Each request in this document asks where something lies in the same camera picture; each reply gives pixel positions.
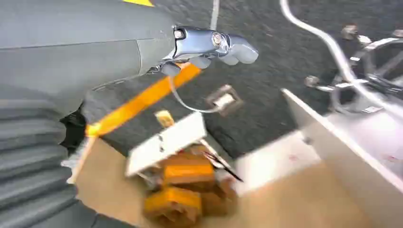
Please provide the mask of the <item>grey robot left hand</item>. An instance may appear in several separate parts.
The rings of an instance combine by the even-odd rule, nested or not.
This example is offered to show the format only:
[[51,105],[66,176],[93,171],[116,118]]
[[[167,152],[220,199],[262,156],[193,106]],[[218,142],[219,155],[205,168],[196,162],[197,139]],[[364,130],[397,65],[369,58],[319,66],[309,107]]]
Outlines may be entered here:
[[189,60],[251,64],[243,37],[179,26],[155,7],[123,0],[3,0],[0,112],[74,112],[86,93]]

